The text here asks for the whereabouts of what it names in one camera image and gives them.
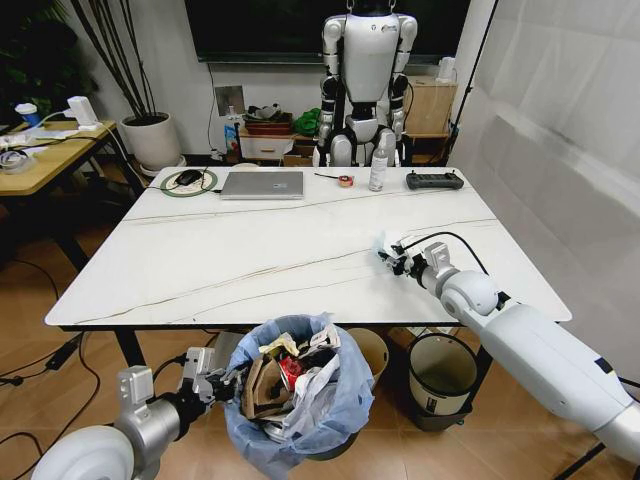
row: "table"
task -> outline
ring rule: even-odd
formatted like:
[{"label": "table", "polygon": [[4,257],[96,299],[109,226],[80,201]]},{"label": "table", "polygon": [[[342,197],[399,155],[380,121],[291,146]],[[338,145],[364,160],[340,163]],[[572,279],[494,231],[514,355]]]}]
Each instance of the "table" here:
[{"label": "table", "polygon": [[[162,170],[152,186],[178,170]],[[230,168],[209,170],[220,188]],[[404,180],[410,169],[390,168],[384,189],[375,193],[367,188],[366,168],[295,170],[304,172],[303,200],[223,201],[213,192],[174,198],[145,191],[45,322],[114,331],[129,365],[144,364],[135,336],[142,329],[233,328],[322,312],[340,325],[458,326],[438,300],[414,280],[395,277],[374,254],[383,230],[455,232],[509,295],[555,321],[571,319],[466,179],[458,191],[411,191]],[[355,186],[340,188],[314,172],[353,175]],[[456,240],[443,241],[458,268],[478,268]],[[491,357],[481,349],[478,362],[481,383]]]},{"label": "table", "polygon": [[[117,161],[134,193],[140,195],[144,190],[140,180],[119,154],[115,140],[108,133],[108,130],[111,130],[122,144],[115,122],[108,120],[103,124],[104,126],[97,130],[83,131],[78,134],[82,137],[95,138],[97,141],[67,140],[57,145],[51,145],[46,150],[34,154],[37,160],[35,166],[24,173],[16,175],[0,173],[0,202],[12,213],[27,210],[29,215],[36,216],[78,271],[87,263],[87,256],[73,235],[63,227],[64,222],[60,222],[49,213],[50,208],[47,202],[49,192],[59,186],[63,179],[72,174],[106,144],[112,145],[114,150],[118,152],[116,154]],[[47,122],[45,126],[47,130],[75,130],[78,128],[75,121]],[[50,141],[42,140],[35,143],[34,146]]]}]

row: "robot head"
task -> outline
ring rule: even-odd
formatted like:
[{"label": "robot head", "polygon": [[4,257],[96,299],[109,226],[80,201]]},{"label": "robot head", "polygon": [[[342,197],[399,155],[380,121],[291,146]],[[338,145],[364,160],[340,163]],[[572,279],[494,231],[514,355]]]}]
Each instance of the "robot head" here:
[{"label": "robot head", "polygon": [[361,17],[384,17],[390,15],[395,0],[353,0],[351,13]]}]

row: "white curtain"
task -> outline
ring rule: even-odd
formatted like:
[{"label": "white curtain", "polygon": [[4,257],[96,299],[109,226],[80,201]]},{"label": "white curtain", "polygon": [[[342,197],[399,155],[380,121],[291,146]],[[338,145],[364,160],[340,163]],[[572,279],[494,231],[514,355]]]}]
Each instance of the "white curtain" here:
[{"label": "white curtain", "polygon": [[639,150],[640,2],[501,0],[451,163],[635,379]]}]

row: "remote controller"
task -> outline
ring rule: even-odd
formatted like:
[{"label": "remote controller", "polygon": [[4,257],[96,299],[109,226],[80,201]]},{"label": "remote controller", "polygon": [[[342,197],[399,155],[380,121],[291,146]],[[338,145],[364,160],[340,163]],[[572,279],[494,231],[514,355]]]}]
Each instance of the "remote controller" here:
[{"label": "remote controller", "polygon": [[455,173],[416,173],[411,170],[407,174],[407,186],[411,190],[419,188],[451,188],[458,190],[464,185],[464,180]]}]

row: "humanoid robot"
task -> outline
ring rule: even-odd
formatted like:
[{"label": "humanoid robot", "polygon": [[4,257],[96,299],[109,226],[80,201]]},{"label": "humanoid robot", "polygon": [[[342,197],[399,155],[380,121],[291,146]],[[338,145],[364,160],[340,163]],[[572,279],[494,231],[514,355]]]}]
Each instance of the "humanoid robot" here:
[{"label": "humanoid robot", "polygon": [[[349,13],[328,18],[322,31],[327,76],[321,82],[320,166],[369,165],[374,149],[388,165],[403,163],[404,71],[418,22],[393,13],[395,0],[348,0]],[[353,106],[342,126],[344,92]],[[377,103],[389,97],[387,125],[378,123]]]}]

